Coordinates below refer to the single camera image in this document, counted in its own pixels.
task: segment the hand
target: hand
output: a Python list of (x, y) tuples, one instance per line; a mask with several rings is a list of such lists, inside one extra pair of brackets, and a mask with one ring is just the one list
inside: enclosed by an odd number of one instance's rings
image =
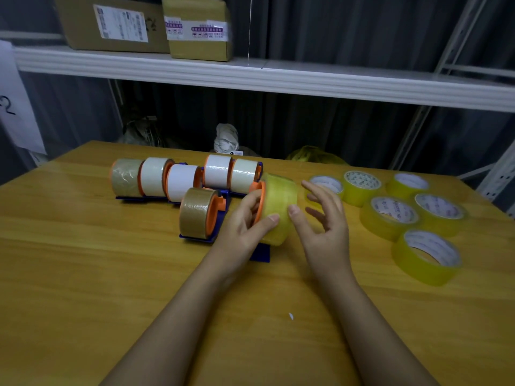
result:
[(288, 214), (299, 234), (308, 264), (318, 279), (326, 279), (333, 272), (350, 273), (352, 276), (349, 227), (340, 199), (327, 188), (308, 181), (303, 180), (302, 186), (311, 192), (307, 196), (308, 199), (320, 203), (325, 213), (306, 207), (306, 212), (324, 227), (325, 233), (317, 234), (312, 230), (299, 206), (292, 204), (288, 207)]
[(225, 220), (203, 263), (226, 279), (237, 272), (249, 259), (263, 237), (279, 223), (279, 214), (262, 217), (251, 226), (261, 199), (261, 190), (245, 196), (238, 208)]

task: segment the cardboard box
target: cardboard box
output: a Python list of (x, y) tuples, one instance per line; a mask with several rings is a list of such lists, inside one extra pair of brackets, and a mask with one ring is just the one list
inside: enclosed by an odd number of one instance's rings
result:
[(173, 58), (228, 61), (232, 57), (229, 10), (222, 0), (163, 0)]
[(161, 5), (131, 0), (54, 0), (75, 50), (170, 51)]

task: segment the packing tape on box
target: packing tape on box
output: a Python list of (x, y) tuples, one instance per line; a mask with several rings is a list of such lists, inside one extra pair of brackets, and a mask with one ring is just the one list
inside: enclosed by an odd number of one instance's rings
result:
[[(310, 183), (313, 183), (313, 184), (318, 185), (320, 187), (327, 188), (328, 190), (330, 190), (330, 191), (334, 192), (335, 194), (337, 194), (338, 197), (340, 199), (342, 199), (342, 200), (344, 198), (344, 187), (341, 184), (341, 182), (339, 180), (335, 179), (334, 177), (323, 176), (323, 175), (316, 175), (316, 176), (313, 176), (313, 177), (310, 178)], [(308, 191), (307, 189), (305, 190), (304, 197), (306, 198), (306, 201), (309, 204), (311, 204), (312, 206), (321, 207), (319, 203), (313, 202), (313, 201), (311, 201), (311, 200), (309, 200), (307, 198), (307, 196), (310, 193), (311, 192)]]
[(396, 198), (408, 199), (413, 194), (419, 194), (429, 189), (429, 183), (413, 173), (396, 173), (386, 183), (386, 192)]
[(166, 175), (174, 164), (171, 158), (148, 157), (141, 165), (139, 182), (145, 196), (166, 196)]
[(261, 166), (256, 161), (237, 158), (230, 176), (231, 191), (248, 194), (252, 183), (259, 179)]
[(349, 171), (344, 174), (344, 202), (362, 207), (381, 188), (381, 181), (370, 173)]
[(213, 233), (218, 210), (225, 210), (225, 203), (214, 189), (190, 188), (179, 209), (179, 232), (184, 237), (208, 239)]
[(264, 244), (279, 246), (293, 227), (288, 206), (297, 203), (297, 185), (286, 177), (264, 173), (258, 183), (252, 183), (249, 192), (256, 189), (261, 189), (261, 200), (253, 224), (271, 214), (279, 214), (279, 224), (261, 240)]
[(391, 253), (401, 270), (428, 285), (445, 284), (461, 267), (459, 252), (453, 244), (422, 230), (408, 230), (402, 234), (392, 246)]
[(190, 188), (202, 187), (202, 170), (197, 165), (176, 164), (166, 176), (166, 196), (171, 202), (181, 202)]
[(461, 230), (468, 217), (467, 211), (458, 204), (431, 194), (416, 194), (414, 206), (421, 216), (417, 227), (444, 237), (452, 237)]
[(120, 158), (113, 163), (109, 179), (116, 196), (129, 198), (141, 198), (143, 196), (138, 181), (142, 163), (143, 160), (133, 158)]
[(230, 155), (210, 154), (204, 164), (204, 187), (229, 189), (233, 165), (234, 160)]
[(395, 241), (420, 221), (415, 209), (407, 202), (388, 196), (366, 201), (359, 219), (369, 232), (390, 241)]

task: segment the yellow plastic bag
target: yellow plastic bag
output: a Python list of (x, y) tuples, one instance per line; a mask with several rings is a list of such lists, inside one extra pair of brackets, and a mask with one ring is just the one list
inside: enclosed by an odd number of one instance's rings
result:
[(337, 155), (326, 153), (324, 150), (317, 148), (316, 146), (304, 146), (301, 149), (290, 153), (286, 159), (300, 162), (320, 162), (322, 164), (348, 165)]

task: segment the handwritten number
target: handwritten number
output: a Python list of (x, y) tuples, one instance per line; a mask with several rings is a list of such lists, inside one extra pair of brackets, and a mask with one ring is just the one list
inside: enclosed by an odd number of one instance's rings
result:
[(8, 114), (11, 114), (11, 115), (16, 115), (14, 112), (10, 112), (9, 109), (11, 108), (11, 101), (9, 100), (9, 97), (7, 96), (0, 96), (0, 101), (3, 101), (4, 99), (7, 100), (7, 107), (5, 107), (5, 112), (7, 112)]

